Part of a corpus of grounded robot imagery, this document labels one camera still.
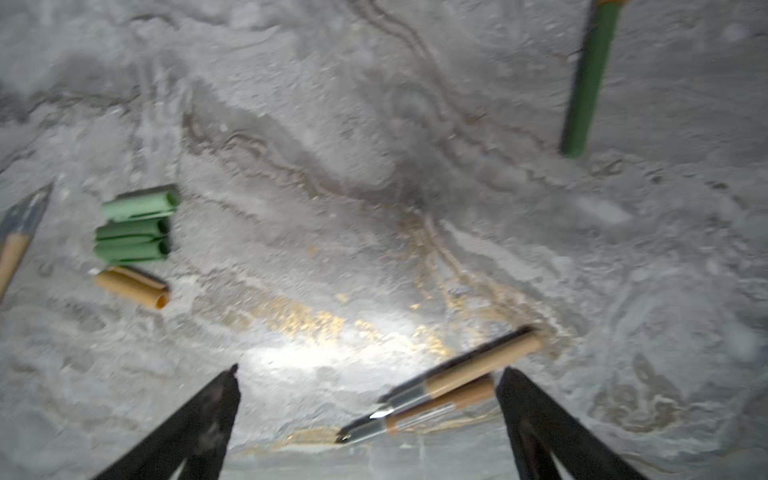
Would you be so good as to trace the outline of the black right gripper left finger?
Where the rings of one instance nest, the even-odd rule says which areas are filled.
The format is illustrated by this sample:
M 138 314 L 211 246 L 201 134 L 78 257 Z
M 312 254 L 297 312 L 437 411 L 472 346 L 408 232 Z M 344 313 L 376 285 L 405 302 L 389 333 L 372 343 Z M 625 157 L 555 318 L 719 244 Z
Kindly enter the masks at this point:
M 98 479 L 217 479 L 241 401 L 238 366 L 222 371 Z

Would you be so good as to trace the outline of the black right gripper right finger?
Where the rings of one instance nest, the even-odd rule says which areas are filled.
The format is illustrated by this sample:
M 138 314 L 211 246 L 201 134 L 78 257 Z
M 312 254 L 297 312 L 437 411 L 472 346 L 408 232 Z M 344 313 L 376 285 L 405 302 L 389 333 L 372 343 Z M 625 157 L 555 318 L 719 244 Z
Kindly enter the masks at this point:
M 559 479 L 558 465 L 574 479 L 644 478 L 520 370 L 504 370 L 496 398 L 521 479 Z

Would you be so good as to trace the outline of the tan pen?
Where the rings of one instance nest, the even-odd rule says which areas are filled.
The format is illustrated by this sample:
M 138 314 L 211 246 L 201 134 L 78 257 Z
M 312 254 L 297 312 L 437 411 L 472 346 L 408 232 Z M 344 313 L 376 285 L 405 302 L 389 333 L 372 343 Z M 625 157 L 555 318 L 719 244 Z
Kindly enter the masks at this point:
M 494 381 L 490 375 L 485 375 L 422 405 L 398 414 L 373 419 L 352 428 L 348 433 L 339 434 L 335 444 L 354 444 L 383 434 L 394 435 L 443 415 L 489 400 L 494 395 Z
M 418 377 L 379 403 L 370 419 L 399 413 L 437 399 L 495 370 L 539 350 L 546 335 L 538 328 L 524 326 L 504 337 L 487 342 Z

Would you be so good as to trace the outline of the green capped pen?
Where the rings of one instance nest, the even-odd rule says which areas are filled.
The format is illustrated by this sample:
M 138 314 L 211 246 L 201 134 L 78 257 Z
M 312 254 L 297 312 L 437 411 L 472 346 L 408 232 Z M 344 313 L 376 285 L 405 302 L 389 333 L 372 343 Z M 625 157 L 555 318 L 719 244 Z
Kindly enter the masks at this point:
M 560 142 L 560 153 L 580 158 L 586 151 L 611 44 L 626 1 L 592 1 Z

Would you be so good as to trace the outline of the green pen cap lower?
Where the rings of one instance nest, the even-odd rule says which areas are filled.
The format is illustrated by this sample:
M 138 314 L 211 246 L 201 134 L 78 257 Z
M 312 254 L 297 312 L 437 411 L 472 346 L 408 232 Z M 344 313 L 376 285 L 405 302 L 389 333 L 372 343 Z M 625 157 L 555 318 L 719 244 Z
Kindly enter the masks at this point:
M 166 260 L 170 244 L 165 239 L 127 243 L 119 239 L 97 242 L 94 253 L 110 264 L 126 264 Z

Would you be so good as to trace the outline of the green pen cap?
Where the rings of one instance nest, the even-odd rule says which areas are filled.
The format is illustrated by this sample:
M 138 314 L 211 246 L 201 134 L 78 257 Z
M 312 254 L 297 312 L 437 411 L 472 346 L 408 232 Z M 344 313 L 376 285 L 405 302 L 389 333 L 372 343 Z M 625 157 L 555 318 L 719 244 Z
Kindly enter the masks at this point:
M 97 241 L 148 238 L 158 239 L 166 237 L 170 231 L 170 223 L 167 217 L 157 217 L 143 220 L 125 222 L 112 222 L 96 229 Z
M 110 264 L 126 264 L 166 260 L 170 244 L 165 239 L 127 243 L 119 239 L 97 242 L 94 253 Z
M 103 216 L 112 222 L 163 218 L 173 215 L 181 204 L 181 196 L 173 187 L 157 187 L 126 192 L 102 204 Z

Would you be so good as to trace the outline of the green pen cap upper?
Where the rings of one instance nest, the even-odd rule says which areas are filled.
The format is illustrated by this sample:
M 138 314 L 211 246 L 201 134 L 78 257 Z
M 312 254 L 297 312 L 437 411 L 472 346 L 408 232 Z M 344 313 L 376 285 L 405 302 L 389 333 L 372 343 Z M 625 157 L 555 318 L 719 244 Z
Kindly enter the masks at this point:
M 170 231 L 170 223 L 167 217 L 157 217 L 143 220 L 125 222 L 112 222 L 96 229 L 97 241 L 148 238 L 158 239 L 166 237 Z

